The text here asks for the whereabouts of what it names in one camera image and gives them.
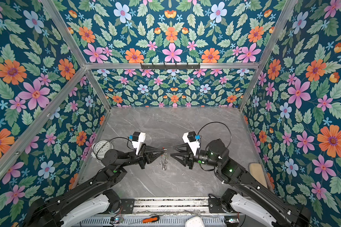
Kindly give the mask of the metal keyring disc red grip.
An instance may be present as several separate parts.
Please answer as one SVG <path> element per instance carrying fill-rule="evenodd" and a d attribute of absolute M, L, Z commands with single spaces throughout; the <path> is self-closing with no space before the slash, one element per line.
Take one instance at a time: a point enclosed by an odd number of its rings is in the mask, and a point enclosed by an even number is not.
<path fill-rule="evenodd" d="M 168 164 L 168 152 L 166 148 L 163 148 L 163 154 L 161 156 L 162 170 L 164 171 L 167 170 L 167 164 Z"/>

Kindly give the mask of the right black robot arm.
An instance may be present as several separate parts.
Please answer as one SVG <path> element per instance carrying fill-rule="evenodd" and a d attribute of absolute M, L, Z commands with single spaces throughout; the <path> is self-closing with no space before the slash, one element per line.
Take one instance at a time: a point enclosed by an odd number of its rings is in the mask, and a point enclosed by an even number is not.
<path fill-rule="evenodd" d="M 212 166 L 215 176 L 231 187 L 223 194 L 225 210 L 243 213 L 267 227 L 308 227 L 311 212 L 279 198 L 258 182 L 242 165 L 229 157 L 221 139 L 211 141 L 202 150 L 200 140 L 175 147 L 171 157 L 192 169 L 195 163 Z"/>

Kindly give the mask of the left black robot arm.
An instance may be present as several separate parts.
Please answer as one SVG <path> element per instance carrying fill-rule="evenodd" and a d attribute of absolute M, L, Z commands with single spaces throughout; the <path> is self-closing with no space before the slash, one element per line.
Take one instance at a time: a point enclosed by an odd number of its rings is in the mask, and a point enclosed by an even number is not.
<path fill-rule="evenodd" d="M 23 221 L 25 227 L 71 227 L 105 211 L 117 212 L 120 197 L 112 190 L 127 174 L 125 166 L 139 165 L 144 169 L 163 155 L 164 149 L 143 144 L 139 152 L 124 153 L 109 149 L 101 162 L 104 168 L 94 177 L 68 192 L 49 199 L 34 201 Z"/>

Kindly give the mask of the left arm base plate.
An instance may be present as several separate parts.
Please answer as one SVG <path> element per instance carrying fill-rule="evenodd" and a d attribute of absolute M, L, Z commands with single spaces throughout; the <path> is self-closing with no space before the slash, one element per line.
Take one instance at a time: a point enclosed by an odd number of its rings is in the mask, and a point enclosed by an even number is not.
<path fill-rule="evenodd" d="M 109 207 L 110 214 L 132 214 L 135 208 L 135 199 L 121 199 L 115 206 Z"/>

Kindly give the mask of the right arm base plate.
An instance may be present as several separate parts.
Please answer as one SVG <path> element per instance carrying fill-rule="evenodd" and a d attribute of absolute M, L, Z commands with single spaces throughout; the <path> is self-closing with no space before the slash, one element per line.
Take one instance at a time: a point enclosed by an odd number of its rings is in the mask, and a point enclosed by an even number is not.
<path fill-rule="evenodd" d="M 213 194 L 208 195 L 208 209 L 210 213 L 231 213 L 232 210 L 220 198 Z"/>

